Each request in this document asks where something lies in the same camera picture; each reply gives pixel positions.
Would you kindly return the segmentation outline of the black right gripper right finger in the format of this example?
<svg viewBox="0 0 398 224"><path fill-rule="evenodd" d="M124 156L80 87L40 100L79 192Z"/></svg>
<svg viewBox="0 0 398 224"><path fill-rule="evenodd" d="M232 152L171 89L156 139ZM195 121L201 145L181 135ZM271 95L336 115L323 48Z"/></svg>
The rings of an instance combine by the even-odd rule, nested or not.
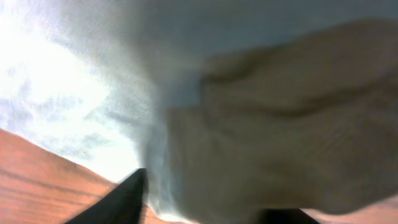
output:
<svg viewBox="0 0 398 224"><path fill-rule="evenodd" d="M299 208L266 209L260 214L258 224L320 224Z"/></svg>

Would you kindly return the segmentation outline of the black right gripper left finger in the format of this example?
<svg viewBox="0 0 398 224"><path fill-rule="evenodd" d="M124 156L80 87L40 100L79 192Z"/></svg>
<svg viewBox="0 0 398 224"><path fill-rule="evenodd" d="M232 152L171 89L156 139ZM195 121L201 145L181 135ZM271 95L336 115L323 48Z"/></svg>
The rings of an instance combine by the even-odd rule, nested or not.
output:
<svg viewBox="0 0 398 224"><path fill-rule="evenodd" d="M96 204L65 224L140 224L147 172L138 169Z"/></svg>

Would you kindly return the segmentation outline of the khaki green shorts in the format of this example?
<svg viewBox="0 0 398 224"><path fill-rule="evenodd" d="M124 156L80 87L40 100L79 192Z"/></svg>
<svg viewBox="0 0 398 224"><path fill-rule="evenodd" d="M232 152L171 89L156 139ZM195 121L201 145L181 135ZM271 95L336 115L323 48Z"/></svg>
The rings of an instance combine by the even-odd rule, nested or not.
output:
<svg viewBox="0 0 398 224"><path fill-rule="evenodd" d="M1 128L161 219L397 195L396 1L1 2Z"/></svg>

